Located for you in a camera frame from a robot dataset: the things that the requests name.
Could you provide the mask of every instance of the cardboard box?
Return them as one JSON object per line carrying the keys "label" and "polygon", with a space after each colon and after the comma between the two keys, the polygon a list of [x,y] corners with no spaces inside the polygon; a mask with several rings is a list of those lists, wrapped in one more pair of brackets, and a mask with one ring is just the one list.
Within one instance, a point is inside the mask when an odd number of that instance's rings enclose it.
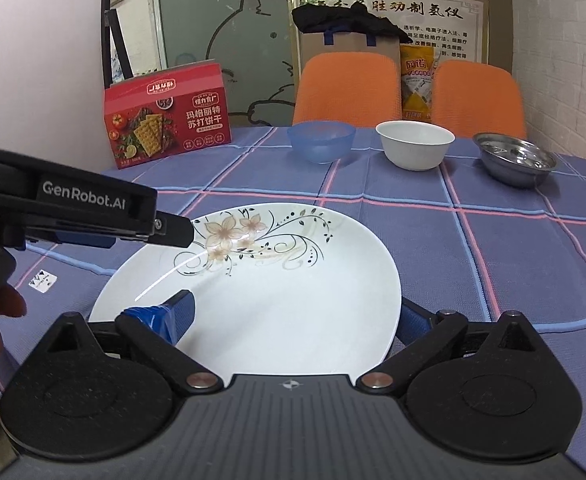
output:
{"label": "cardboard box", "polygon": [[118,168],[231,141],[220,65],[191,63],[104,91],[104,121]]}
{"label": "cardboard box", "polygon": [[301,34],[299,39],[302,69],[313,56],[324,52],[375,52],[390,57],[400,70],[400,40],[399,38],[367,38],[366,34],[358,32],[334,32],[325,35],[323,32]]}

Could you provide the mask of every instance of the white wall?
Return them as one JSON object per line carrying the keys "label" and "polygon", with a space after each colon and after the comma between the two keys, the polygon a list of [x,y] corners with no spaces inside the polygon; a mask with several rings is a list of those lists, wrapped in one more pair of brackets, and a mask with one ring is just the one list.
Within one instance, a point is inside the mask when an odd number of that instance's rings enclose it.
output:
{"label": "white wall", "polygon": [[153,0],[124,0],[114,8],[118,9],[119,26],[134,75],[160,70]]}
{"label": "white wall", "polygon": [[114,167],[100,52],[100,0],[0,0],[0,148]]}
{"label": "white wall", "polygon": [[513,0],[513,40],[529,137],[586,158],[586,0]]}

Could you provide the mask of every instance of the white plate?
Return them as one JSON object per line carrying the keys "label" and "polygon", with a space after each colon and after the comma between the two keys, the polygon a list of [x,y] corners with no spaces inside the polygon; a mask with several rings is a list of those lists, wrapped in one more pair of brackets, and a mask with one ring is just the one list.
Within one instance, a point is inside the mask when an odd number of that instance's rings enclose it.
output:
{"label": "white plate", "polygon": [[400,278],[382,242],[343,214],[266,203],[194,220],[188,249],[148,245],[102,290],[91,321],[185,288],[195,322],[177,348],[222,377],[349,374],[387,354]]}

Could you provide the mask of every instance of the tomato image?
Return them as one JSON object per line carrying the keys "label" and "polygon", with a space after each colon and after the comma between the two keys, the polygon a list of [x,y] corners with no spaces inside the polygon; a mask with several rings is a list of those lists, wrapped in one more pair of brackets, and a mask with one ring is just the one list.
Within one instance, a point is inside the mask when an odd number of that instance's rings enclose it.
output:
{"label": "tomato image", "polygon": [[125,128],[126,123],[128,122],[127,118],[125,118],[122,114],[113,115],[110,121],[113,123],[113,126],[115,126],[115,128],[118,130]]}

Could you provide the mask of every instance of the blue plastic bowl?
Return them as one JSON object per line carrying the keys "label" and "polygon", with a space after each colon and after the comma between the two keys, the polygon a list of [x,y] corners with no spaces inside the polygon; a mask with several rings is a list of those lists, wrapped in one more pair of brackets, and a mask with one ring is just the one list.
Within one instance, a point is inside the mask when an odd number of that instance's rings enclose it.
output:
{"label": "blue plastic bowl", "polygon": [[355,127],[338,121],[308,121],[288,129],[293,150],[309,162],[329,164],[351,151]]}

